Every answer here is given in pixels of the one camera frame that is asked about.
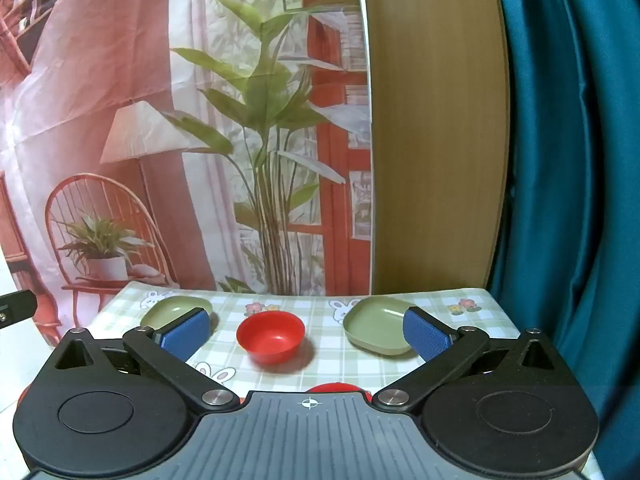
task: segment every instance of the green plate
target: green plate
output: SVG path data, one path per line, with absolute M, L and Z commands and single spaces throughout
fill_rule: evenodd
M 204 298 L 194 298 L 193 296 L 170 296 L 158 301 L 140 320 L 140 325 L 150 326 L 157 330 L 164 325 L 178 319 L 182 314 L 186 314 L 192 308 L 200 307 L 211 316 L 213 306 Z
M 411 346 L 402 336 L 402 319 L 411 306 L 406 301 L 386 296 L 360 300 L 342 322 L 352 344 L 382 355 L 400 355 Z

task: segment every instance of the red object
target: red object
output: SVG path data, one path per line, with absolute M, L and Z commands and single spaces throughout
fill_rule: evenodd
M 16 406 L 22 402 L 22 398 L 24 397 L 24 394 L 25 394 L 25 393 L 27 393 L 27 390 L 29 389 L 29 386 L 27 386 L 27 387 L 22 391 L 22 393 L 20 394 L 20 397 L 18 397 L 18 402 L 16 402 Z
M 238 344 L 259 365 L 291 359 L 305 338 L 305 324 L 289 312 L 270 310 L 245 319 L 236 331 Z
M 316 0 L 302 0 L 303 7 L 313 5 Z M 350 23 L 348 32 L 341 32 L 319 22 L 308 20 L 307 52 L 310 57 L 337 66 L 343 66 L 342 44 L 345 38 L 363 34 L 357 28 L 362 25 Z M 347 71 L 310 67 L 313 104 L 326 107 L 347 102 L 347 86 L 359 88 L 362 97 L 367 91 L 367 72 L 364 67 Z M 326 178 L 320 179 L 320 225 L 292 224 L 290 232 L 322 235 L 324 254 L 324 281 L 327 296 L 366 296 L 369 294 L 369 268 L 371 241 L 369 236 L 354 234 L 351 224 L 354 215 L 351 200 L 352 172 L 371 171 L 371 151 L 366 143 L 350 146 L 349 134 L 334 124 L 316 126 L 318 160 L 328 164 L 346 179 L 337 184 Z
M 363 390 L 362 388 L 354 386 L 353 384 L 347 384 L 347 383 L 318 384 L 318 386 L 314 386 L 313 388 L 311 388 L 310 390 L 307 390 L 306 392 L 308 394 L 338 394 L 343 392 L 363 392 L 369 402 L 371 402 L 371 399 L 373 398 L 373 396 L 369 392 Z

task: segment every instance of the wooden panel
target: wooden panel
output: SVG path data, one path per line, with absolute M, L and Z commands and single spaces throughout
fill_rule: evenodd
M 484 286 L 509 134 L 499 0 L 366 0 L 366 7 L 373 291 Z

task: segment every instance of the red bowl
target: red bowl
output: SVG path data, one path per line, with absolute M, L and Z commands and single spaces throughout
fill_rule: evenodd
M 369 402 L 371 402 L 371 399 L 373 398 L 373 396 L 369 392 L 363 390 L 362 388 L 354 386 L 353 384 L 347 383 L 318 384 L 318 386 L 314 386 L 306 392 L 308 394 L 341 394 L 343 392 L 362 392 L 365 394 Z
M 305 338 L 305 324 L 298 316 L 280 310 L 258 312 L 236 331 L 238 344 L 259 365 L 276 365 L 291 359 Z

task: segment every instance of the blue gripper pad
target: blue gripper pad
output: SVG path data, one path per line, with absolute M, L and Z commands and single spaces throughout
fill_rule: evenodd
M 210 337 L 209 314 L 201 310 L 167 332 L 159 341 L 161 348 L 186 362 Z
M 425 361 L 430 361 L 453 345 L 449 335 L 441 332 L 411 310 L 404 313 L 402 334 L 404 340 Z

